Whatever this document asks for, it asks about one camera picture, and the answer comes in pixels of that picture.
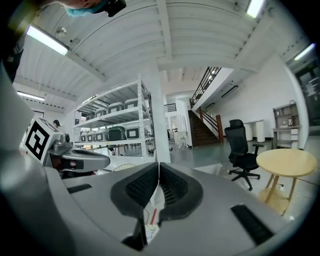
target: wooden table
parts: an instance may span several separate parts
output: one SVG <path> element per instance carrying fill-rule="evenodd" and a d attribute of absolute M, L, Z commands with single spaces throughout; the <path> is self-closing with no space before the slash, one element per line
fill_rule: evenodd
<path fill-rule="evenodd" d="M 256 163 L 271 173 L 271 177 L 265 189 L 259 193 L 258 199 L 264 201 L 280 215 L 286 212 L 292 199 L 297 177 L 308 175 L 317 167 L 317 160 L 312 154 L 291 148 L 273 149 L 260 153 L 256 158 Z M 276 189 L 279 176 L 293 178 L 289 197 Z"/>

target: chair armrest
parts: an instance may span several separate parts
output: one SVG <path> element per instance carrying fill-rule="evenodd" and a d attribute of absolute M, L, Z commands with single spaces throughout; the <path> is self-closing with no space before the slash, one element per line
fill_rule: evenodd
<path fill-rule="evenodd" d="M 262 147 L 264 147 L 265 145 L 263 145 L 263 144 L 253 144 L 253 146 L 255 147 L 254 154 L 257 155 L 259 148 L 262 148 Z"/>

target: white table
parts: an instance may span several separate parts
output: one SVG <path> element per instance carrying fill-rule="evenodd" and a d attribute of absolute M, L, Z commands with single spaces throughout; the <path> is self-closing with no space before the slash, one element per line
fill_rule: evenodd
<path fill-rule="evenodd" d="M 257 142 L 265 142 L 265 131 L 264 131 L 264 120 L 256 120 L 256 121 L 250 121 L 243 123 L 245 127 L 245 135 L 246 135 L 246 141 L 252 141 L 253 140 L 253 132 L 252 132 L 252 125 L 255 123 L 255 133 L 257 137 Z"/>

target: chair base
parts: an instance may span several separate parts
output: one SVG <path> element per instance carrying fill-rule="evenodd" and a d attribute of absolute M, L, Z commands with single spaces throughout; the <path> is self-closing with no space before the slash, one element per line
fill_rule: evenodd
<path fill-rule="evenodd" d="M 251 182 L 250 182 L 248 176 L 249 176 L 249 177 L 257 177 L 258 180 L 260 180 L 260 174 L 250 173 L 250 172 L 248 172 L 247 170 L 243 170 L 243 171 L 230 170 L 230 171 L 229 171 L 229 174 L 230 174 L 230 175 L 231 175 L 231 174 L 238 174 L 237 177 L 234 177 L 234 178 L 231 180 L 232 182 L 234 182 L 234 181 L 236 181 L 236 180 L 238 180 L 238 179 L 240 179 L 240 178 L 244 178 L 245 181 L 246 181 L 246 182 L 248 183 L 248 185 L 249 185 L 249 191 L 252 190 L 252 186 L 251 186 Z"/>

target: wooden newel post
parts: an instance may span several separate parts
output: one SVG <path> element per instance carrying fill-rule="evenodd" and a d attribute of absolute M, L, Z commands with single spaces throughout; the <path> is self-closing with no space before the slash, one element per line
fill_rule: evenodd
<path fill-rule="evenodd" d="M 203 117 L 203 115 L 202 115 L 202 109 L 201 109 L 201 107 L 199 107 L 199 115 L 200 115 L 200 120 L 201 120 L 201 122 L 203 122 L 203 121 L 204 121 L 204 117 Z"/>
<path fill-rule="evenodd" d="M 217 126 L 218 126 L 218 138 L 219 138 L 219 142 L 220 143 L 223 143 L 224 142 L 224 131 L 223 131 L 223 128 L 222 128 L 222 123 L 221 123 L 221 117 L 219 114 L 217 114 L 215 116 L 215 119 L 216 119 L 216 123 L 217 123 Z"/>

